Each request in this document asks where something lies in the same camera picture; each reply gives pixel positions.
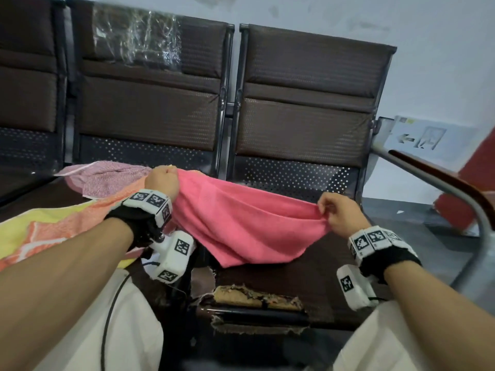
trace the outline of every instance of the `arrow sign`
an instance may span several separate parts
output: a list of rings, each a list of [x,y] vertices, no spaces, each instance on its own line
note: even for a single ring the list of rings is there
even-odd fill
[[[399,143],[405,143],[405,142],[414,142],[414,138],[409,138],[409,134],[402,134],[400,137],[397,139],[399,140]]]

